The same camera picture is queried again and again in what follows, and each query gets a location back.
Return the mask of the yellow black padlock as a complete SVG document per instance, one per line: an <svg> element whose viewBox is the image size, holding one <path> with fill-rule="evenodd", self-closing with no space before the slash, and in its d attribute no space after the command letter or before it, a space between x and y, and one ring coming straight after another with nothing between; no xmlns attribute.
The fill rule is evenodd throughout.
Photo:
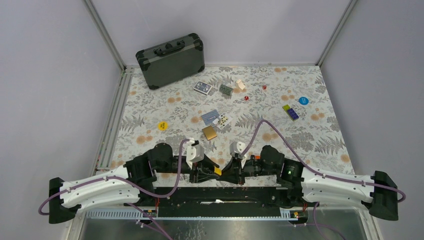
<svg viewBox="0 0 424 240"><path fill-rule="evenodd" d="M218 176L221 176L222 175L222 170L220 168L218 168L218 167L214 167L213 172L214 172L214 174L216 174Z"/></svg>

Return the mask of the brass padlock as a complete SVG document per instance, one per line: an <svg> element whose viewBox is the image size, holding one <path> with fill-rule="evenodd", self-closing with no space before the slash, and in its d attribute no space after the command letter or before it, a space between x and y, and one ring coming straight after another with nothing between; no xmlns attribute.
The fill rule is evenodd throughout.
<svg viewBox="0 0 424 240"><path fill-rule="evenodd" d="M212 140L212 139L214 139L214 138L217 137L217 133L216 133L216 131L215 131L215 129L214 129L213 126L207 126L207 127L203 128L202 129L202 132L203 132L205 138L208 141L210 141L210 140Z"/></svg>

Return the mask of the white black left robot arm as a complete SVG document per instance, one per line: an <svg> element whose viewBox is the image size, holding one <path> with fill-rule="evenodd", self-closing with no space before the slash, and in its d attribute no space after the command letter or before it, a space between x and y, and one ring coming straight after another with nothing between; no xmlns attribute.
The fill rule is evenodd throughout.
<svg viewBox="0 0 424 240"><path fill-rule="evenodd" d="M187 142L189 146L183 154ZM154 190L158 173L176 174L175 183L167 193ZM48 216L49 224L60 224L95 207L137 202L148 206L155 199L170 197L178 188L181 174L188 174L189 182L197 184L218 179L222 170L205 155L197 140L181 142L178 155L173 154L169 144L158 143L142 155L97 176L74 181L50 179L49 197L38 213Z"/></svg>

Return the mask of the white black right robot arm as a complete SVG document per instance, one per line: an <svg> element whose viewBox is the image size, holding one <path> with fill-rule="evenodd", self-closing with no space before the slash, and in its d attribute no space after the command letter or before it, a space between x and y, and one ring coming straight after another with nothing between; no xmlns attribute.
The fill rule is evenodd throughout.
<svg viewBox="0 0 424 240"><path fill-rule="evenodd" d="M349 175L320 170L289 159L270 145L264 146L259 156L240 154L240 148L232 153L218 181L243 185L249 177L275 176L282 195L269 198L281 208L312 207L319 202L365 209L382 220L399 219L397 186L385 172Z"/></svg>

